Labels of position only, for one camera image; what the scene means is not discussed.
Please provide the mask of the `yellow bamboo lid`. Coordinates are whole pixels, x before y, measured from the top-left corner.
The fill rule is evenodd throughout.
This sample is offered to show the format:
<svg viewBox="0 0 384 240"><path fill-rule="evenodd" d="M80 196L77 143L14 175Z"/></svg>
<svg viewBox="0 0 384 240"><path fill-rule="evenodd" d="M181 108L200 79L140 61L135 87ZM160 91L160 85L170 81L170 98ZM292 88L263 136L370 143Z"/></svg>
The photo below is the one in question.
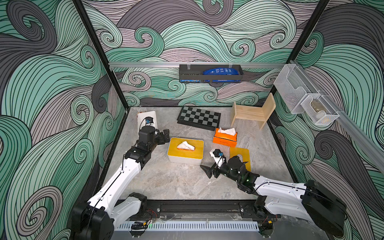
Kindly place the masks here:
<svg viewBox="0 0 384 240"><path fill-rule="evenodd" d="M186 142L188 145L194 147L194 150L187 149ZM182 139L182 138L171 138L168 156L178 158L188 158L201 160L204 155L204 141L194 139Z"/></svg>
<svg viewBox="0 0 384 240"><path fill-rule="evenodd" d="M242 162L246 162L246 169L250 172L251 169L251 160L250 160L250 151L243 148L232 148L230 147L230 157L239 156Z"/></svg>

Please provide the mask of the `orange tissue pack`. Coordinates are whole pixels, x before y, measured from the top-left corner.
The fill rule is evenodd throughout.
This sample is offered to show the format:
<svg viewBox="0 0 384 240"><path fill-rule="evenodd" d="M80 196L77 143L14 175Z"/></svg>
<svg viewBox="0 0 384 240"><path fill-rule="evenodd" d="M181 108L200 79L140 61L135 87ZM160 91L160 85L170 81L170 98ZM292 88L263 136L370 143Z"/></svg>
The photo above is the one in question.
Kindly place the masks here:
<svg viewBox="0 0 384 240"><path fill-rule="evenodd" d="M183 151L195 151L195 147L190 145L187 141L183 141L177 146L178 150L183 150Z"/></svg>
<svg viewBox="0 0 384 240"><path fill-rule="evenodd" d="M213 143L234 148L237 146L238 133L234 128L223 130L216 128Z"/></svg>

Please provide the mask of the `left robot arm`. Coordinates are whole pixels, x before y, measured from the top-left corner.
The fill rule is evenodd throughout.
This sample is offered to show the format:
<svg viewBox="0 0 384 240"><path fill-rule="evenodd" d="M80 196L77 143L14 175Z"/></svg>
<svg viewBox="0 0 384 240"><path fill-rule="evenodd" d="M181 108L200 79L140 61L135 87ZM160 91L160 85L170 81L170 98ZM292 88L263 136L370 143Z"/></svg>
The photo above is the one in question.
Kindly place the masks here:
<svg viewBox="0 0 384 240"><path fill-rule="evenodd" d="M168 129L160 131L153 126L142 127L138 136L108 182L87 202L74 207L71 222L73 240L110 240L121 224L143 210L146 196L133 193L121 203L119 197L151 159L156 146L169 143L171 138Z"/></svg>

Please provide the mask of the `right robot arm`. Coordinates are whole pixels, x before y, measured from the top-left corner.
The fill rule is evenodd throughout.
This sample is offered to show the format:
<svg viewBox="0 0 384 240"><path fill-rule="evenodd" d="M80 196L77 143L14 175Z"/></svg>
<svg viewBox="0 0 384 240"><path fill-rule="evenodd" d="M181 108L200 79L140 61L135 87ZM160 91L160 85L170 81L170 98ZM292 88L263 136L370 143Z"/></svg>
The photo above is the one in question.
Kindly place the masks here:
<svg viewBox="0 0 384 240"><path fill-rule="evenodd" d="M272 215L307 220L330 235L344 235L347 206L319 182L277 181L248 171L238 156L227 160L218 149L211 156L214 164L211 167L201 166L208 178L223 175L235 181L239 190L262 198L262 206Z"/></svg>

